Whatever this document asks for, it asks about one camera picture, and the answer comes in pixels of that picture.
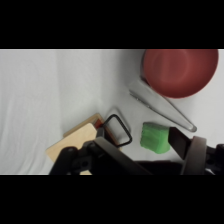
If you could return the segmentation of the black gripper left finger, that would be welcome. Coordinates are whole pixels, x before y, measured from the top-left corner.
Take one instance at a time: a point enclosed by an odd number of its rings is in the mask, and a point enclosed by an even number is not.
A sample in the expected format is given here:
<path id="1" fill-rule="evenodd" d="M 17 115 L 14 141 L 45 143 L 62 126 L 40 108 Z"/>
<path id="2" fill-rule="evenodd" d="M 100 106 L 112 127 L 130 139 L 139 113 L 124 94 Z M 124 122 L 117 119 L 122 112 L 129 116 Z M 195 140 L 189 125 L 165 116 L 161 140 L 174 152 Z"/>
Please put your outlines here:
<path id="1" fill-rule="evenodd" d="M 85 142 L 81 149 L 65 147 L 56 159 L 50 175 L 150 175 L 103 137 Z"/>

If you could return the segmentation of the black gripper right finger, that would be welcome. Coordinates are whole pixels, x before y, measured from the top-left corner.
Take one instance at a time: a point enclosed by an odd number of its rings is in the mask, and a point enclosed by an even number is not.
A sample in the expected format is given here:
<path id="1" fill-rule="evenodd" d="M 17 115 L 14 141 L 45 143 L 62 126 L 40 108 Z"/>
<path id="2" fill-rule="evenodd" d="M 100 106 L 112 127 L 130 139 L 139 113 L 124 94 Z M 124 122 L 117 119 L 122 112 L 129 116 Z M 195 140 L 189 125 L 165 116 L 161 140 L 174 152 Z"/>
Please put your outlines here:
<path id="1" fill-rule="evenodd" d="M 169 129 L 168 142 L 184 161 L 182 175 L 224 175 L 224 143 L 215 148 L 205 138 L 189 139 L 179 129 Z"/>

